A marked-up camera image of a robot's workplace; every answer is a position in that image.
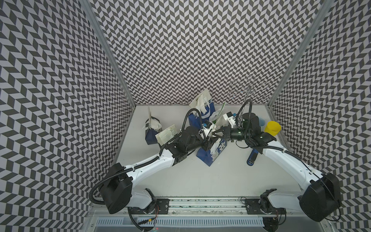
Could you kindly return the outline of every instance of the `yellow cup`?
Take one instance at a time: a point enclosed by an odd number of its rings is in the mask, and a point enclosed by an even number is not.
[[[264,132],[267,132],[273,136],[276,136],[278,132],[282,129],[281,125],[278,122],[270,121],[267,123],[267,126],[264,129]]]

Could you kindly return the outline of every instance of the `red wire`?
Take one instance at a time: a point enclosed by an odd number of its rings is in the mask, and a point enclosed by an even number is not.
[[[157,206],[157,213],[156,213],[156,216],[155,216],[155,220],[154,220],[154,223],[153,223],[153,225],[155,225],[155,223],[156,223],[156,219],[157,219],[157,216],[158,216],[158,213],[160,212],[160,207],[158,206],[158,205],[156,205]]]

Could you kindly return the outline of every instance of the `black and white chevron pattern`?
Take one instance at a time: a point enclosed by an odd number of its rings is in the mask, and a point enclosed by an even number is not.
[[[340,178],[344,232],[371,231],[370,8],[335,1],[274,105],[292,148]]]
[[[0,1],[0,231],[77,231],[132,111],[77,0]]]
[[[253,101],[265,103],[321,1],[91,0],[91,5],[136,104],[188,104],[204,88],[216,103],[241,103],[249,76],[255,80]]]

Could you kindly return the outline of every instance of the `blue paper bag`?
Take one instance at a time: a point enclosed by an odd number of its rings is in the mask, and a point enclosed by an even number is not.
[[[151,120],[156,120],[160,123],[160,121],[155,118],[151,117]],[[156,135],[162,131],[162,128],[155,130],[150,127],[149,119],[145,121],[145,141],[148,145],[157,143]]]
[[[196,108],[201,112],[202,123],[208,120],[210,116],[215,112],[214,102],[208,89],[202,91],[197,95],[194,100],[189,104],[191,108]],[[201,129],[200,119],[196,112],[191,113],[188,116],[189,125]]]
[[[200,148],[196,156],[210,167],[226,146],[227,141],[225,139],[218,139],[210,150],[205,151],[203,148]]]

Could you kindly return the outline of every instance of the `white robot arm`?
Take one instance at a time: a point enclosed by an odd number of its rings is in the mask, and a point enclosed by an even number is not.
[[[231,141],[244,140],[247,145],[275,161],[301,187],[301,192],[267,190],[260,196],[262,211],[270,213],[277,208],[300,210],[311,219],[321,221],[340,207],[340,187],[334,175],[324,175],[321,171],[305,164],[299,157],[286,150],[273,136],[261,132],[259,119],[251,113],[251,110],[243,114],[242,118],[240,128],[222,127],[212,133],[215,137],[207,137],[205,133],[200,136],[196,128],[187,127],[184,130],[183,125],[182,132],[162,146],[160,153],[126,167],[122,167],[119,163],[113,165],[105,178],[89,193],[89,199],[93,203],[105,204],[110,213],[116,213],[124,207],[138,207],[144,212],[151,213],[156,198],[149,189],[138,189],[138,183],[162,169],[181,162],[195,148],[202,147],[208,150],[216,139],[224,138]],[[94,199],[93,193],[96,189],[99,190],[104,201]]]

